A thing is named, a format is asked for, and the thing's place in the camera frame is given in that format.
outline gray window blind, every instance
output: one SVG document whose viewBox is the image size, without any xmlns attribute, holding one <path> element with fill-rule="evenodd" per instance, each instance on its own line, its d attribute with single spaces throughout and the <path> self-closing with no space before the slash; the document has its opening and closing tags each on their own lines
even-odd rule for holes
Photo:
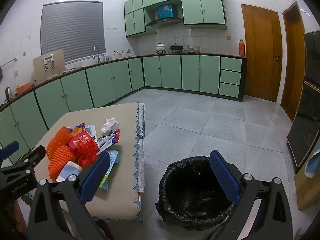
<svg viewBox="0 0 320 240">
<path fill-rule="evenodd" d="M 65 62 L 106 52 L 102 2 L 62 2 L 43 6 L 42 55 L 63 49 Z"/>
</svg>

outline red bottle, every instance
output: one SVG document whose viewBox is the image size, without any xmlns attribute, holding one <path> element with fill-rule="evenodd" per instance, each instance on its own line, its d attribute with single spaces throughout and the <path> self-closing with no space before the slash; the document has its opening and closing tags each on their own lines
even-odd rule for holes
<svg viewBox="0 0 320 240">
<path fill-rule="evenodd" d="M 244 57 L 244 42 L 243 42 L 243 40 L 239 41 L 239 56 Z"/>
</svg>

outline white tiled wall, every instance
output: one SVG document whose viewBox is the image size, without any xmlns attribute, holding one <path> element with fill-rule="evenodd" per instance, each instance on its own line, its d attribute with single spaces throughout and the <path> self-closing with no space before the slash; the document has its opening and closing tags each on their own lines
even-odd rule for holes
<svg viewBox="0 0 320 240">
<path fill-rule="evenodd" d="M 286 73 L 286 36 L 282 13 L 295 1 L 298 2 L 300 7 L 304 27 L 306 32 L 319 30 L 320 27 L 313 17 L 308 6 L 303 0 L 223 0 L 228 31 L 224 30 L 190 30 L 183 27 L 183 25 L 170 26 L 157 31 L 157 34 L 149 35 L 138 38 L 139 54 L 151 54 L 155 52 L 153 44 L 159 42 L 165 44 L 169 49 L 168 45 L 178 42 L 183 45 L 200 45 L 201 50 L 206 50 L 211 53 L 221 53 L 238 55 L 238 43 L 240 39 L 245 41 L 244 34 L 244 22 L 241 4 L 250 4 L 259 7 L 264 7 L 273 11 L 278 12 L 281 32 L 282 32 L 282 43 L 283 43 L 283 63 L 282 63 L 282 74 L 279 88 L 279 94 L 277 102 L 281 102 L 284 80 Z M 231 36 L 231 41 L 226 39 L 226 36 Z"/>
<path fill-rule="evenodd" d="M 4 89 L 12 87 L 10 79 L 18 86 L 34 79 L 32 59 L 40 56 L 40 21 L 42 6 L 66 0 L 16 0 L 0 26 L 0 65 L 18 57 L 2 68 L 4 77 L 0 81 L 0 103 L 5 99 Z M 127 39 L 124 28 L 123 3 L 127 0 L 93 0 L 103 2 L 104 35 L 107 55 L 114 50 L 126 52 L 131 48 L 136 53 L 137 39 Z M 19 75 L 14 78 L 13 71 Z"/>
</svg>

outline trash can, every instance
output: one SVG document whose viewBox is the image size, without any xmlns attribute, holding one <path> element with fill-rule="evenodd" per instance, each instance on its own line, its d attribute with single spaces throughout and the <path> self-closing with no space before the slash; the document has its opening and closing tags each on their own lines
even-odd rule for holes
<svg viewBox="0 0 320 240">
<path fill-rule="evenodd" d="M 221 224 L 234 204 L 210 168 L 209 157 L 196 156 L 168 166 L 159 184 L 156 208 L 164 222 L 201 231 Z"/>
</svg>

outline sink faucet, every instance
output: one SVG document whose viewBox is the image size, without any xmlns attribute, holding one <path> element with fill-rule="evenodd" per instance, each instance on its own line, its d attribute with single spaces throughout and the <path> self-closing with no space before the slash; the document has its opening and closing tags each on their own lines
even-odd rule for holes
<svg viewBox="0 0 320 240">
<path fill-rule="evenodd" d="M 98 46 L 93 47 L 93 57 L 92 58 L 94 58 L 94 52 L 96 51 L 96 48 L 97 48 L 97 53 L 98 53 L 98 63 L 101 63 Z"/>
</svg>

